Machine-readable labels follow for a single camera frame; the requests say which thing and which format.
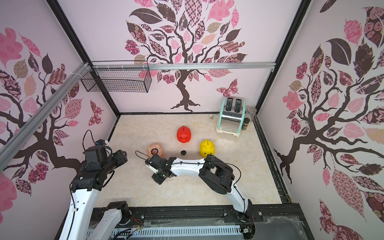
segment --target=black wire mesh basket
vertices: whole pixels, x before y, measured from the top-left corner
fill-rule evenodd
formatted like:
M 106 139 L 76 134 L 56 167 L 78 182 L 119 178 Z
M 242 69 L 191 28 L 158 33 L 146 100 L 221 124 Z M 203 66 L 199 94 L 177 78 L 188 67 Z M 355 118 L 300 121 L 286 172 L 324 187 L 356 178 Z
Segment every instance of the black wire mesh basket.
M 100 92 L 101 81 L 108 92 L 147 93 L 152 81 L 148 62 L 124 62 L 132 64 L 94 65 L 93 69 L 83 76 L 81 82 L 88 92 Z

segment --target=beige floor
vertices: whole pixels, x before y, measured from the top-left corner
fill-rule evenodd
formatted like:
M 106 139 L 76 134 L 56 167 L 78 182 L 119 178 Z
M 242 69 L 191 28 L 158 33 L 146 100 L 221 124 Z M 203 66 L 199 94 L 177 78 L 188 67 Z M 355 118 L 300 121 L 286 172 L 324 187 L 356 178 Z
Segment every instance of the beige floor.
M 281 204 L 253 124 L 249 124 L 240 137 L 235 137 L 216 133 L 216 122 L 217 115 L 210 119 L 208 114 L 121 116 L 110 143 L 113 151 L 122 149 L 127 152 L 128 162 L 116 169 L 95 207 L 121 200 L 126 200 L 130 207 L 230 205 L 225 195 L 212 191 L 199 177 L 172 177 L 158 185 L 152 180 L 153 172 L 144 160 L 135 155 L 135 150 L 146 152 L 151 143 L 160 143 L 166 159 L 201 159 L 199 146 L 204 139 L 215 144 L 216 157 L 240 168 L 242 177 L 237 184 L 253 204 Z M 182 125 L 191 129 L 189 143 L 183 144 L 176 139 L 176 131 Z M 186 150 L 187 154 L 182 156 L 181 150 Z M 238 178 L 238 170 L 233 169 Z

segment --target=red piggy bank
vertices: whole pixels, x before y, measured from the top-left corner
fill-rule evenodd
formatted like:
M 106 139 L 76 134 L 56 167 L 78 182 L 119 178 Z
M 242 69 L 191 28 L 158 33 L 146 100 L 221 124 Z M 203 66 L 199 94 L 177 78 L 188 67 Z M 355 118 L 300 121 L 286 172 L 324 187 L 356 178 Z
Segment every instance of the red piggy bank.
M 189 142 L 192 136 L 191 130 L 185 126 L 182 126 L 177 130 L 176 136 L 179 142 L 182 142 L 182 143 Z

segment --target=wall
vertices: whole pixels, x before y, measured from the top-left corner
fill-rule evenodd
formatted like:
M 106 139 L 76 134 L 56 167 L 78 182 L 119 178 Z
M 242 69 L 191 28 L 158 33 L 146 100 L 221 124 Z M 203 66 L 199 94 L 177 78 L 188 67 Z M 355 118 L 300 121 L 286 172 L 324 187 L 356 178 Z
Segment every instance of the wall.
M 383 238 L 383 21 L 383 1 L 314 1 L 259 114 L 315 239 Z
M 17 134 L 81 60 L 44 0 L 2 3 L 0 143 Z M 116 117 L 77 84 L 0 173 L 1 239 L 53 239 L 84 160 L 87 129 L 106 139 Z M 85 147 L 93 145 L 88 135 Z
M 299 4 L 299 0 L 60 1 L 91 60 L 153 64 L 274 62 Z M 153 71 L 149 93 L 111 96 L 120 112 L 219 111 L 223 95 L 217 89 L 255 105 L 268 75 L 267 69 Z

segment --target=yellow piggy bank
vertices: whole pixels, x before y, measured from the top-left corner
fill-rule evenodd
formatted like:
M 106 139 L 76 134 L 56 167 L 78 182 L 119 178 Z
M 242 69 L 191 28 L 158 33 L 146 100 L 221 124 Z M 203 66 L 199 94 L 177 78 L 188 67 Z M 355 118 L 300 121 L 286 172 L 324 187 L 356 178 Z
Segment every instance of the yellow piggy bank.
M 215 154 L 215 145 L 213 142 L 205 139 L 201 144 L 200 144 L 200 155 L 202 157 L 207 157 L 208 154 Z

